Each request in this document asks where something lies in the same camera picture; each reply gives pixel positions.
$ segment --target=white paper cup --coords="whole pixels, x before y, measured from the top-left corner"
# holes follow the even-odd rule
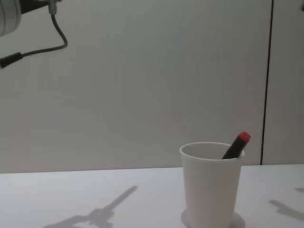
[[[229,146],[196,142],[180,148],[191,228],[230,228],[245,153],[222,160]]]

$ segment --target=white wall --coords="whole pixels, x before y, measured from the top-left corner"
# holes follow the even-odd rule
[[[304,12],[275,0],[264,164],[304,163]]]
[[[68,49],[0,72],[0,172],[180,166],[178,148],[252,134],[260,159],[270,1],[64,0]],[[47,9],[1,55],[61,43]]]

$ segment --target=black vertical line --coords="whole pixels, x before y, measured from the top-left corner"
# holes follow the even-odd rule
[[[262,131],[260,165],[263,165],[263,155],[264,155],[264,136],[265,136],[265,121],[266,121],[266,107],[267,107],[267,95],[268,95],[268,79],[269,79],[273,15],[274,15],[274,0],[271,0],[270,29],[269,29],[269,41],[268,41],[268,59],[267,59],[267,74],[266,74],[266,87],[265,87],[264,116],[263,116],[263,131]]]

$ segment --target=black cable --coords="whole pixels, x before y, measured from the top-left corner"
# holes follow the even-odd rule
[[[36,51],[30,51],[30,52],[22,54],[22,57],[27,57],[27,56],[36,55],[36,54],[39,54],[39,53],[44,53],[44,52],[49,52],[49,51],[56,51],[56,50],[64,49],[68,46],[67,38],[63,34],[63,32],[61,31],[61,29],[60,29],[60,27],[59,27],[59,25],[56,21],[55,15],[51,15],[51,18],[52,18],[53,25],[54,25],[56,31],[58,32],[58,34],[61,36],[64,44],[61,45],[61,46],[57,46],[57,47],[45,48],[45,49],[40,49],[40,50],[36,50]]]

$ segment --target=tabletop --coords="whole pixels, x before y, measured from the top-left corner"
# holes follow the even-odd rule
[[[182,168],[0,174],[0,227],[185,228]],[[303,228],[304,165],[243,166],[233,228]]]

